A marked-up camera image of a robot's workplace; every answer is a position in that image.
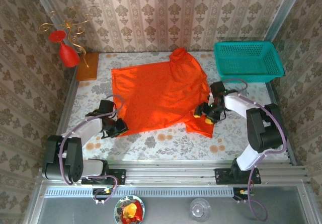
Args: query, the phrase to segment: cable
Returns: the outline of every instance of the cable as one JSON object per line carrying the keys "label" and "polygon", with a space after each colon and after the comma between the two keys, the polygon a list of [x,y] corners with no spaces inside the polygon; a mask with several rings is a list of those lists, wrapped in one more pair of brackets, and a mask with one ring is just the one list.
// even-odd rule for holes
{"label": "cable", "polygon": [[113,116],[109,116],[109,118],[114,118],[116,116],[116,113],[114,113],[114,115]]}
{"label": "cable", "polygon": [[64,150],[64,145],[65,145],[65,142],[66,140],[72,135],[74,134],[78,129],[80,129],[83,125],[85,125],[86,123],[88,123],[89,121],[92,121],[94,119],[97,119],[97,118],[100,118],[100,117],[105,117],[105,116],[110,116],[114,113],[118,113],[122,107],[124,106],[124,100],[121,96],[119,95],[110,95],[108,96],[107,98],[110,98],[110,97],[117,97],[121,100],[121,106],[116,109],[115,111],[113,112],[109,112],[109,113],[104,113],[104,114],[101,114],[101,115],[98,115],[98,116],[95,116],[95,117],[89,117],[87,119],[85,119],[83,122],[81,122],[79,125],[77,125],[76,127],[74,127],[65,137],[64,139],[62,140],[61,144],[60,144],[60,149],[59,149],[59,168],[60,168],[60,173],[61,173],[61,176],[64,180],[64,182],[67,184],[67,185],[72,185],[73,182],[69,182],[66,178],[66,175],[65,175],[65,170],[64,170],[64,165],[63,165],[63,157],[62,157],[62,154],[63,154],[63,150]]}
{"label": "cable", "polygon": [[[251,192],[250,192],[250,189],[251,189],[251,182],[252,182],[252,175],[253,175],[253,172],[255,170],[255,167],[265,158],[265,156],[267,154],[281,154],[283,152],[286,151],[287,149],[287,146],[286,146],[286,138],[285,138],[285,135],[284,135],[284,132],[283,132],[283,129],[281,127],[281,125],[278,123],[278,121],[276,120],[276,118],[267,110],[265,109],[265,107],[263,107],[262,105],[258,104],[257,102],[254,102],[244,96],[242,96],[240,94],[241,91],[245,90],[247,87],[248,87],[248,84],[246,81],[242,80],[242,79],[238,79],[238,78],[232,78],[232,79],[228,79],[228,80],[225,80],[224,82],[231,82],[231,81],[241,81],[243,83],[245,83],[245,87],[241,90],[238,91],[238,97],[241,98],[242,100],[248,102],[248,103],[251,103],[257,107],[259,107],[260,109],[262,109],[266,115],[268,115],[272,121],[274,122],[276,128],[278,129],[280,135],[281,135],[281,138],[282,138],[282,142],[283,142],[283,148],[279,151],[267,151],[266,153],[264,153],[254,164],[254,166],[252,167],[252,170],[251,170],[251,173],[250,173],[250,176],[249,176],[249,179],[248,179],[248,184],[247,184],[247,197],[248,197],[248,203],[249,203],[249,206],[250,206],[250,209],[253,213],[253,215],[260,221],[267,221],[268,219],[268,212],[267,212],[267,209],[264,207],[263,204],[261,204],[259,201],[256,201],[256,200],[251,200]],[[264,219],[260,219],[257,214],[255,213],[254,209],[253,209],[253,206],[252,206],[252,202],[253,203],[256,203],[258,204],[265,212],[265,218]]]}
{"label": "cable", "polygon": [[[110,194],[109,197],[107,197],[106,199],[102,200],[102,203],[108,201],[115,193],[117,185],[118,185],[118,180],[115,176],[113,175],[101,175],[101,176],[96,176],[96,175],[91,175],[91,176],[87,176],[87,178],[91,178],[91,179],[102,179],[102,178],[112,178],[114,179],[114,186],[113,186],[113,191]],[[96,203],[98,203],[98,199],[96,198],[98,196],[98,194],[102,192],[102,189],[99,189],[99,191],[97,191],[94,195],[94,201],[96,201]]]}
{"label": "cable", "polygon": [[240,89],[240,90],[237,91],[238,94],[247,89],[248,84],[243,79],[231,78],[231,79],[224,80],[223,83],[226,83],[226,82],[236,82],[236,81],[243,82],[245,84],[245,87],[244,88],[242,88],[242,89]]}

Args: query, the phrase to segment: red and yellow object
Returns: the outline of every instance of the red and yellow object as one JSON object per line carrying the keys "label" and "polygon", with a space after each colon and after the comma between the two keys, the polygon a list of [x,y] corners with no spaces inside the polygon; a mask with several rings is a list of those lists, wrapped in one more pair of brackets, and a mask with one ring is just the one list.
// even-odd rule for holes
{"label": "red and yellow object", "polygon": [[133,203],[125,206],[122,213],[122,223],[129,224],[131,222],[142,221],[143,211],[139,201],[134,201]]}

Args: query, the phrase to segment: green basket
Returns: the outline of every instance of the green basket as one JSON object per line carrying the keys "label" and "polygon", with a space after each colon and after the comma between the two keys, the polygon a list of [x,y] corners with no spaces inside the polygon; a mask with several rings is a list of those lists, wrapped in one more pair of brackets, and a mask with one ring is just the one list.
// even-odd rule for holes
{"label": "green basket", "polygon": [[269,82],[284,75],[277,51],[268,41],[219,42],[214,53],[222,80]]}

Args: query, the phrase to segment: yellow object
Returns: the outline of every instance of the yellow object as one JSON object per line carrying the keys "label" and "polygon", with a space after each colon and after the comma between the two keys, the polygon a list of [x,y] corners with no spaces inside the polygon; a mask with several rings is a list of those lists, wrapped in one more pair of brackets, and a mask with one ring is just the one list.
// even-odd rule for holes
{"label": "yellow object", "polygon": [[125,218],[133,218],[135,216],[136,213],[136,205],[135,204],[129,204],[126,207],[124,207],[123,209],[123,216]]}
{"label": "yellow object", "polygon": [[206,118],[205,123],[207,123],[207,124],[213,124],[213,122],[209,118]]}

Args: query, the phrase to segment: orange shirt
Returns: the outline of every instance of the orange shirt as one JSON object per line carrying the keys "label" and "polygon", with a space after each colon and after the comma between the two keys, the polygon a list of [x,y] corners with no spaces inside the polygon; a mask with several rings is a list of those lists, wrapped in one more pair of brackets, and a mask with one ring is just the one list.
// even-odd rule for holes
{"label": "orange shirt", "polygon": [[[123,97],[119,112],[129,130],[123,135],[170,127],[184,122],[187,132],[212,137],[213,125],[194,118],[195,108],[207,101],[207,75],[183,48],[170,61],[112,70],[113,94]],[[116,106],[121,101],[114,99]]]}

